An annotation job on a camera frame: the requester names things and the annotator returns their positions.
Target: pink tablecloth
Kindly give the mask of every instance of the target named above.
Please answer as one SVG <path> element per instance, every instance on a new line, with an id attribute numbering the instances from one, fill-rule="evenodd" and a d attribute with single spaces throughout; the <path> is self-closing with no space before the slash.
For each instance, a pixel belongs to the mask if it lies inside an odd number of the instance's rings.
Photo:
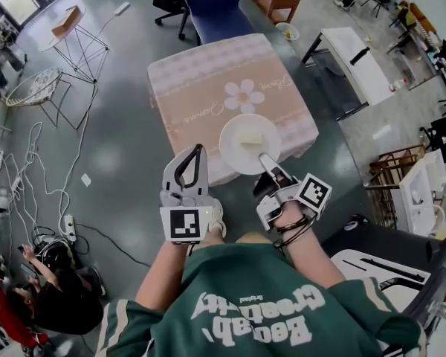
<path id="1" fill-rule="evenodd" d="M 319 132 L 294 82 L 263 34 L 226 39 L 149 66 L 152 94 L 175 154 L 201 143 L 210 185 L 239 174 L 219 154 L 224 125 L 241 113 L 271 120 L 282 139 L 279 160 L 301 156 Z"/>

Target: power strip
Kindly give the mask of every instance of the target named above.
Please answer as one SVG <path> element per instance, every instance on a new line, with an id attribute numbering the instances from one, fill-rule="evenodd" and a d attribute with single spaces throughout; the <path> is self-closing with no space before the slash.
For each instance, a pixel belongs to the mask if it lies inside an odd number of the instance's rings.
<path id="1" fill-rule="evenodd" d="M 122 4 L 118 9 L 114 11 L 114 16 L 120 16 L 124 13 L 124 11 L 131 6 L 131 3 L 128 1 Z"/>
<path id="2" fill-rule="evenodd" d="M 18 186 L 22 182 L 22 178 L 20 176 L 15 177 L 15 180 L 12 184 L 12 195 L 15 195 L 16 190 L 18 189 Z"/>
<path id="3" fill-rule="evenodd" d="M 65 231 L 69 242 L 76 242 L 76 231 L 74 230 L 74 217 L 71 214 L 65 216 Z"/>

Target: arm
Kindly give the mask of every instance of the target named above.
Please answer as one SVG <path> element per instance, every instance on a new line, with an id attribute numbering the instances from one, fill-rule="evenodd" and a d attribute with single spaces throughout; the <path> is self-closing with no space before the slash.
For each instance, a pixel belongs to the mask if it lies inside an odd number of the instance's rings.
<path id="1" fill-rule="evenodd" d="M 135 301 L 154 311 L 165 311 L 180 293 L 187 246 L 165 242 L 139 288 Z"/>
<path id="2" fill-rule="evenodd" d="M 29 284 L 31 284 L 35 288 L 36 293 L 38 293 L 42 290 L 42 286 L 41 286 L 41 284 L 39 284 L 38 279 L 35 279 L 34 277 L 27 277 L 27 281 L 29 282 Z"/>
<path id="3" fill-rule="evenodd" d="M 281 217 L 274 221 L 274 226 L 278 228 L 295 223 L 302 216 L 300 206 L 296 202 L 287 202 L 283 210 Z M 296 232 L 298 229 L 286 231 L 282 238 L 287 240 Z M 287 250 L 295 269 L 314 283 L 327 289 L 345 280 L 339 269 L 327 257 L 312 229 L 287 245 Z"/>
<path id="4" fill-rule="evenodd" d="M 42 273 L 43 277 L 45 277 L 46 281 L 53 284 L 56 288 L 59 288 L 58 278 L 56 277 L 51 270 L 46 267 L 43 263 L 37 260 L 35 252 L 29 245 L 23 245 L 23 257 L 30 262 L 33 266 L 35 266 L 39 272 Z"/>

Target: hand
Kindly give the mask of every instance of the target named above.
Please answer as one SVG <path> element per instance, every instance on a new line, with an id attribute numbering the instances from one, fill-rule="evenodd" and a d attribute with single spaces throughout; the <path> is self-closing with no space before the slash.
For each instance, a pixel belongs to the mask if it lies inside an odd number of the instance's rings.
<path id="1" fill-rule="evenodd" d="M 22 245 L 23 246 L 23 257 L 28 261 L 31 262 L 33 259 L 36 259 L 35 251 L 33 251 L 33 248 L 29 245 Z"/>
<path id="2" fill-rule="evenodd" d="M 27 281 L 29 284 L 33 284 L 34 286 L 39 286 L 39 280 L 34 277 L 27 277 Z"/>

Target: wrist strap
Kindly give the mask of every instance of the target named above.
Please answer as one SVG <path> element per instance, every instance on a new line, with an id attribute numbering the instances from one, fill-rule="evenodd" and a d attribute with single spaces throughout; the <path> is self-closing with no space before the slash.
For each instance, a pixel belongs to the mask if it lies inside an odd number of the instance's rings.
<path id="1" fill-rule="evenodd" d="M 287 239 L 286 241 L 282 240 L 282 239 L 278 239 L 277 241 L 273 242 L 273 246 L 275 248 L 278 248 L 279 250 L 282 251 L 282 248 L 284 246 L 287 246 L 289 243 L 293 242 L 294 240 L 296 240 L 297 238 L 299 238 L 301 235 L 303 235 L 304 233 L 306 233 L 312 226 L 312 224 L 315 222 L 315 219 L 317 218 L 317 215 L 314 215 L 312 218 L 310 218 L 307 222 L 306 222 L 306 226 L 302 226 L 301 229 L 295 234 L 293 235 L 291 238 Z"/>
<path id="2" fill-rule="evenodd" d="M 279 234 L 284 234 L 286 231 L 300 228 L 301 226 L 306 224 L 307 221 L 308 221 L 307 216 L 305 214 L 303 214 L 303 217 L 301 219 L 299 219 L 298 221 L 296 221 L 295 223 L 291 223 L 290 225 L 282 226 L 281 228 L 277 228 L 276 230 Z"/>

